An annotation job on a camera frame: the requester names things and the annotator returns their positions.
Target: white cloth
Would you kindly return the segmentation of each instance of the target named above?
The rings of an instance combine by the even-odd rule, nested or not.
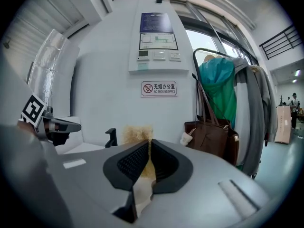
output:
[[[299,101],[298,99],[292,99],[290,100],[290,106],[295,105],[296,107],[298,107]],[[292,112],[295,112],[297,110],[297,108],[291,108]]]

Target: person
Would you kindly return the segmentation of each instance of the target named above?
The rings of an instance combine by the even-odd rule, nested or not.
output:
[[[290,101],[290,108],[291,108],[291,127],[295,128],[296,126],[296,117],[298,114],[298,108],[299,108],[299,101],[296,98],[296,93],[293,94],[293,100]]]
[[[288,97],[288,105],[290,105],[290,103],[291,103],[291,99],[290,99],[290,97]]]

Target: hanger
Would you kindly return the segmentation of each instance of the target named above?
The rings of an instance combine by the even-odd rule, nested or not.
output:
[[[212,54],[208,54],[205,59],[204,59],[204,63],[215,58],[215,56],[213,56]]]

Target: teal jacket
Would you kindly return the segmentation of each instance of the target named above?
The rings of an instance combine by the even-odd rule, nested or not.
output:
[[[237,99],[233,87],[234,65],[232,61],[226,58],[213,58],[200,65],[199,72],[203,88],[212,99],[209,102],[215,116],[230,120],[231,126],[234,128]]]

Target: white tag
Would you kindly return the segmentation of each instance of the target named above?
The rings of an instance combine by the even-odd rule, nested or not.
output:
[[[21,115],[35,127],[37,127],[42,113],[47,105],[35,94],[32,94],[25,104]]]
[[[69,169],[69,168],[73,168],[73,167],[76,167],[78,165],[83,165],[83,164],[86,164],[86,161],[84,159],[79,159],[79,160],[65,162],[65,163],[63,163],[63,166],[66,169]]]

